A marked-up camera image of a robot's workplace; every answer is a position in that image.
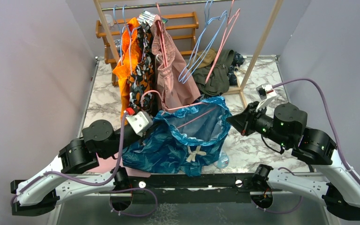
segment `screw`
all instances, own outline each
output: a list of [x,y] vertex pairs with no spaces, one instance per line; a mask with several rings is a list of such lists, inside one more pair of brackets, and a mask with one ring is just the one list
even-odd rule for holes
[[237,180],[236,182],[235,182],[235,185],[237,186],[237,187],[242,187],[242,181],[241,180]]
[[144,181],[140,181],[140,182],[139,182],[139,187],[140,187],[140,188],[145,188],[146,185],[147,185],[147,184],[146,184]]

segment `red tag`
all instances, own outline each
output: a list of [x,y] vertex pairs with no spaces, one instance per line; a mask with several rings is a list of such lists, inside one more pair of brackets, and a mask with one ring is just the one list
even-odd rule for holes
[[134,111],[132,108],[127,108],[125,111],[126,111],[126,112],[128,113],[128,115],[130,115],[130,116],[133,116],[133,115],[135,114],[135,111]]

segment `wooden frame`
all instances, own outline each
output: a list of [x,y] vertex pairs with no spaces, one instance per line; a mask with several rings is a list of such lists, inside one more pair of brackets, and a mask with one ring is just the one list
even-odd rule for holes
[[[189,56],[192,54],[192,50],[196,45],[196,36],[195,36],[195,30],[199,28],[199,21],[198,21],[198,17],[196,15],[196,12],[192,12],[192,13],[183,13],[183,14],[174,14],[174,15],[163,15],[164,18],[166,19],[180,19],[180,18],[192,18],[192,22],[190,24],[184,24],[184,25],[175,25],[175,26],[167,26],[166,30],[179,30],[179,29],[191,29],[191,34],[189,35],[180,35],[180,36],[172,36],[173,40],[184,40],[184,39],[190,39],[191,40],[191,50],[188,51],[181,51],[181,55],[182,56]],[[121,20],[117,20],[118,24],[124,24],[129,22],[131,19],[121,19]],[[119,36],[120,32],[119,31],[110,31],[111,35],[108,36]],[[117,47],[115,48],[111,48],[110,43],[108,42],[107,39],[107,33],[105,32],[102,23],[97,20],[96,21],[96,37],[97,38],[101,38],[103,39],[103,43],[104,43],[104,61],[106,64],[110,64],[111,65],[111,69],[115,68],[115,65],[117,63],[116,59],[115,59],[115,55],[112,54],[112,52],[118,52]],[[113,86],[118,86],[118,81],[117,81],[117,77],[116,75],[113,73],[112,74],[112,85]]]
[[[105,16],[104,16],[104,13],[103,13],[103,10],[101,8],[100,3],[101,2],[112,2],[112,1],[117,1],[117,0],[93,0],[93,1],[95,3],[97,13],[98,13],[98,15],[100,17],[100,21],[102,23],[102,26],[103,26],[104,30],[109,30],[109,27],[108,27],[107,21],[105,20]],[[280,8],[282,6],[283,1],[284,0],[276,0],[276,2],[274,4],[274,7],[272,8],[272,11],[270,13],[267,24],[266,24],[266,26],[264,28],[263,34],[261,35],[261,37],[259,39],[259,43],[257,44],[256,50],[253,53],[252,59],[251,59],[250,64],[249,64],[249,67],[247,68],[247,70],[245,72],[245,76],[242,79],[242,82],[239,83],[239,81],[238,81],[237,87],[231,87],[228,90],[228,92],[223,94],[223,95],[239,94],[244,107],[246,107],[248,105],[248,103],[246,102],[245,96],[243,94],[243,90],[244,90],[244,88],[246,86],[246,83],[247,83],[249,77],[250,77],[250,74],[252,73],[252,70],[253,70],[253,67],[255,66],[257,58],[259,57],[260,52],[263,49],[264,43],[265,43],[265,41],[266,41],[266,39],[268,37],[268,34],[270,33],[272,25],[274,24],[274,21],[275,21],[277,15],[278,15],[278,12],[279,12],[279,10],[280,10]],[[118,61],[119,58],[120,58],[119,55],[118,55],[118,52],[116,51],[115,47],[114,48],[112,47],[112,46],[115,46],[114,39],[113,39],[112,35],[108,35],[106,37],[107,37],[108,43],[110,44],[111,52],[112,52],[115,60]]]

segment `pink garment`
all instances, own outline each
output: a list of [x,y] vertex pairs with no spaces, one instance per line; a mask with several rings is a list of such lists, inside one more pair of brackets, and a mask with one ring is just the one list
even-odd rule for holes
[[[88,170],[88,172],[106,173],[115,167],[115,165],[117,164],[117,160],[113,159],[112,157],[109,157],[108,159],[98,158],[98,163],[99,163],[98,167]],[[128,167],[125,167],[125,168],[126,168],[126,172],[127,172],[128,176],[132,176],[132,177],[150,177],[151,176],[150,172],[135,170],[135,169],[128,168]]]
[[[160,35],[158,33],[157,23],[161,25],[161,32],[164,38],[167,67],[164,66],[162,58],[162,49]],[[194,78],[190,76],[185,84],[179,82],[179,75],[187,66],[180,51],[174,45],[172,37],[167,33],[165,24],[161,22],[160,17],[155,16],[154,20],[154,41],[152,42],[152,53],[157,57],[160,65],[157,67],[157,90],[161,93],[163,102],[168,108],[177,108],[192,104],[201,96]]]

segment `gray wall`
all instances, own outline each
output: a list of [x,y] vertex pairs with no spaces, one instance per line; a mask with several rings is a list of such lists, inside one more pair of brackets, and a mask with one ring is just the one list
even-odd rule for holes
[[11,216],[9,184],[76,137],[93,69],[64,0],[0,0],[0,225],[46,224]]
[[[162,2],[181,2],[185,0],[165,0]],[[270,54],[280,54],[286,43],[288,42],[291,34],[296,28],[300,18],[303,16],[307,6],[311,0],[285,0],[282,8],[278,14],[278,17],[274,23],[274,26],[271,30],[269,37],[267,38],[266,44],[262,50],[263,55]],[[93,4],[92,0],[66,0],[68,3],[75,20],[78,22],[93,54],[96,56],[104,55],[104,45],[101,39],[96,38],[95,26],[96,20],[98,19],[97,11]],[[143,4],[154,4],[156,0],[128,0],[128,1],[119,1],[115,4],[123,6],[126,3],[129,6],[134,5],[143,5]],[[253,54],[259,38],[263,32],[263,29],[267,23],[268,17],[270,15],[271,9],[274,6],[275,0],[237,0],[234,3],[234,9],[241,8],[240,17],[233,28],[233,32],[230,35],[226,48],[232,48],[236,51],[239,51],[242,54]],[[104,7],[112,8],[112,4],[103,4]],[[231,2],[220,2],[214,3],[212,5],[210,16],[219,16],[224,10],[230,9]],[[197,31],[197,35],[202,32],[204,25],[204,6],[205,4],[191,5],[191,6],[175,6],[175,7],[161,7],[161,12],[163,15],[167,14],[178,14],[178,13],[188,13],[196,11],[198,14],[200,28]],[[144,9],[134,9],[126,10],[125,17],[131,18],[138,16]],[[157,13],[156,8],[149,8],[148,11],[152,13]],[[117,18],[122,18],[122,12],[117,12]],[[213,37],[213,34],[216,33],[221,22],[212,23],[206,30],[202,46],[206,47],[206,44],[209,43],[210,39]],[[217,41],[214,43],[214,47],[218,48],[220,45],[221,38],[217,38]]]
[[[312,0],[279,65],[284,80],[308,77],[320,84],[345,156],[360,174],[360,1]],[[298,82],[286,90],[307,111],[309,126],[332,135],[313,85]]]

